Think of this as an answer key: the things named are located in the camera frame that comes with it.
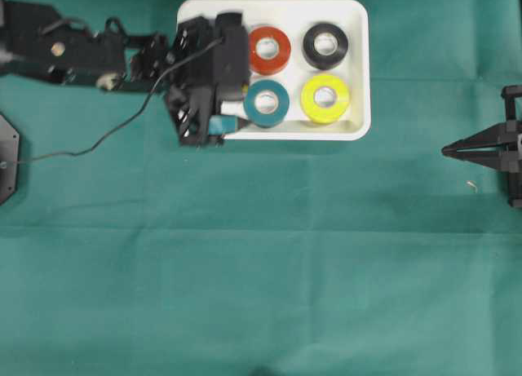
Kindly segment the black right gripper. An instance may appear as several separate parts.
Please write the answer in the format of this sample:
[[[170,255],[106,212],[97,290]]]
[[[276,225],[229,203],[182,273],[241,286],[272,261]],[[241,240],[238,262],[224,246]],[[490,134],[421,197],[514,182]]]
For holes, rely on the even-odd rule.
[[[459,139],[443,147],[442,154],[460,161],[468,161],[494,170],[505,170],[501,151],[450,151],[491,148],[501,144],[505,130],[514,135],[507,142],[507,195],[511,207],[521,207],[521,120],[516,117],[515,100],[521,98],[521,85],[504,86],[501,97],[505,105],[506,124],[499,122],[474,135]]]

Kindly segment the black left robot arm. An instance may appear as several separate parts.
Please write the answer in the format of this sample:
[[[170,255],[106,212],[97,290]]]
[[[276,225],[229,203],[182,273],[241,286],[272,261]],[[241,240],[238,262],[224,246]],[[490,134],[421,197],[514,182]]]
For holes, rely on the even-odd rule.
[[[1,72],[55,85],[163,96],[182,145],[221,144],[249,125],[221,112],[250,84],[250,45],[242,15],[225,12],[178,24],[174,39],[131,35],[111,17],[93,32],[52,6],[2,1]]]

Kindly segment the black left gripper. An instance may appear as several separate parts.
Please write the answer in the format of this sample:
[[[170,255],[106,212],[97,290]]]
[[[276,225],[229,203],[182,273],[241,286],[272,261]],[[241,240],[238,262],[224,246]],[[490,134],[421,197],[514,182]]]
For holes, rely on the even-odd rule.
[[[130,37],[130,91],[149,91],[157,79],[173,68],[157,90],[165,91],[165,104],[180,145],[222,145],[227,135],[246,128],[245,118],[215,111],[217,87],[214,55],[220,31],[213,19],[198,16],[178,24],[173,42],[162,33]]]

